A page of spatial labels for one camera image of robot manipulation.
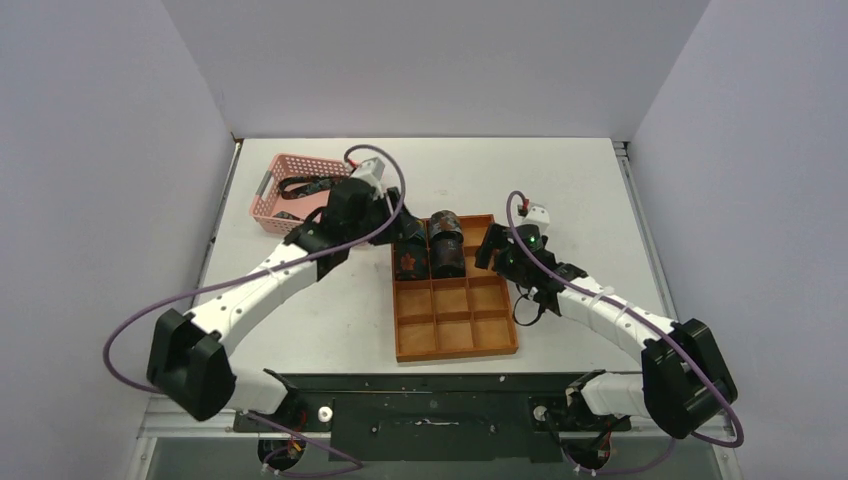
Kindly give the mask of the brown floral tie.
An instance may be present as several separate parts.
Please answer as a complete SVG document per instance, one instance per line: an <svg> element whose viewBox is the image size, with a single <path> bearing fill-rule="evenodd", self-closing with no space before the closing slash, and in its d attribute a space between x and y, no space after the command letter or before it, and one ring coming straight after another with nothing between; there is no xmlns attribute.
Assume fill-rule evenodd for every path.
<svg viewBox="0 0 848 480"><path fill-rule="evenodd" d="M456 238L437 239L430 248L430 272L433 279L464 277L466 266L462 243Z"/></svg>

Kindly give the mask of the wooden compartment tray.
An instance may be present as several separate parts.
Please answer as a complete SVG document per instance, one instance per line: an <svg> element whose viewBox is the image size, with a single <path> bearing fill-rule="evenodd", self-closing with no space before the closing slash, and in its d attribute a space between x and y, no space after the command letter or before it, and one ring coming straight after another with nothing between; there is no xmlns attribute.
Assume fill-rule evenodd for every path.
<svg viewBox="0 0 848 480"><path fill-rule="evenodd" d="M464 277L433 279L430 273L427 280L396 281L392 246L398 362L511 355L518 351L506 281L474 265L474 254L494 216L466 215L459 221L465 236Z"/></svg>

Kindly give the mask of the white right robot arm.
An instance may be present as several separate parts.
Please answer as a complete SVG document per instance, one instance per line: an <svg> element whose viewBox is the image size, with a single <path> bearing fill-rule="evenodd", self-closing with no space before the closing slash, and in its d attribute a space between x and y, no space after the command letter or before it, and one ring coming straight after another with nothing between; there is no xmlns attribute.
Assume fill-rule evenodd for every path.
<svg viewBox="0 0 848 480"><path fill-rule="evenodd" d="M638 373L595 370L566 389L565 414L588 429L604 416L652 420L684 439L738 398L710 329L649 313L601 286L579 267L559 262L536 225L490 225L475 253L478 268L524 289L541 313L573 320L638 362Z"/></svg>

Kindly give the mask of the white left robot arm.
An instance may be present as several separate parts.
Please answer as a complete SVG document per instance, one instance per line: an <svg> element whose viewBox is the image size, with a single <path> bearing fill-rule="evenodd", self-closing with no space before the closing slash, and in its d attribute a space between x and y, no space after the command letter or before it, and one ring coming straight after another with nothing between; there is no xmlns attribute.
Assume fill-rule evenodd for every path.
<svg viewBox="0 0 848 480"><path fill-rule="evenodd" d="M299 405L286 382L268 369L237 371L231 354L285 301L345 262L355 245L406 240L412 222L400 188L341 181L326 205L292 229L246 281L185 313L170 309L157 319L148 381L198 421L230 409L258 412L273 430L290 428Z"/></svg>

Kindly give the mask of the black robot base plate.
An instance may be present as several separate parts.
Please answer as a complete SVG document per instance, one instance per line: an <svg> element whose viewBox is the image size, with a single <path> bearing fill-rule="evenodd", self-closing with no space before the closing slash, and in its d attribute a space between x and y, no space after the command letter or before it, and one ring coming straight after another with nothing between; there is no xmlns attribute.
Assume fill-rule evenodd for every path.
<svg viewBox="0 0 848 480"><path fill-rule="evenodd" d="M332 447L362 461L556 462L557 432L580 450L599 434L630 432L617 421L567 410L574 373L291 374L292 393L272 414L236 414L235 432L271 434L277 423L322 434Z"/></svg>

